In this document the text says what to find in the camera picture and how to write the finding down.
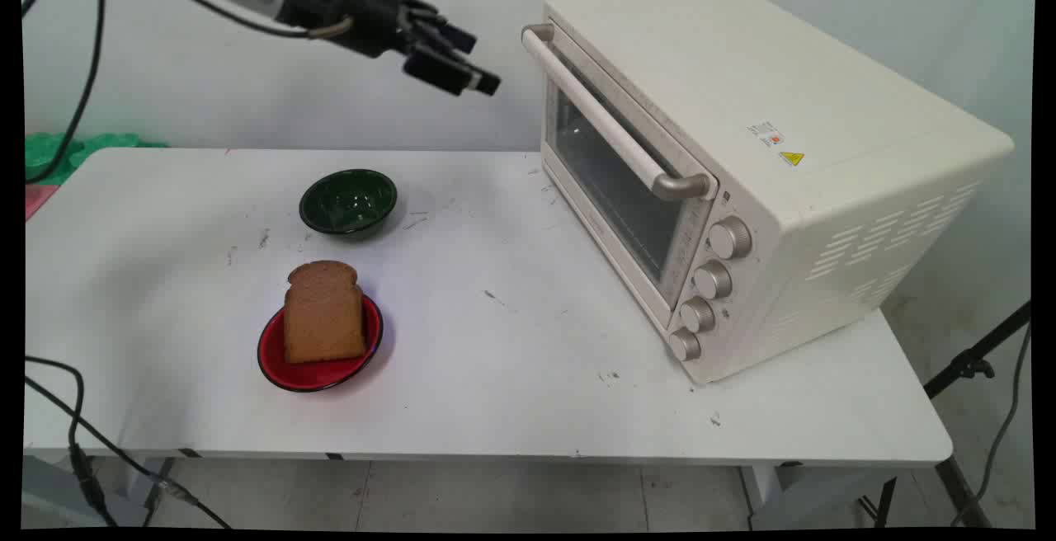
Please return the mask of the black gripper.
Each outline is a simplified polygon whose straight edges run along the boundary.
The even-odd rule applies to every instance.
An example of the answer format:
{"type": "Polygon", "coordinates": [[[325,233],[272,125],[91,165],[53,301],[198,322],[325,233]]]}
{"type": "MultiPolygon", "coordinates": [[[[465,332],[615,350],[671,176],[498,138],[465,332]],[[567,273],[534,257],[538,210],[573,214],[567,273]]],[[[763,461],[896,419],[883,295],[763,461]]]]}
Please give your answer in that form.
{"type": "Polygon", "coordinates": [[[403,48],[400,15],[401,25],[413,39],[434,46],[415,44],[408,50],[403,64],[407,75],[454,96],[464,91],[487,96],[497,93],[502,81],[498,75],[469,64],[452,52],[470,54],[478,38],[452,25],[437,7],[423,0],[283,0],[276,21],[316,31],[351,20],[346,30],[327,39],[377,59],[403,48]]]}

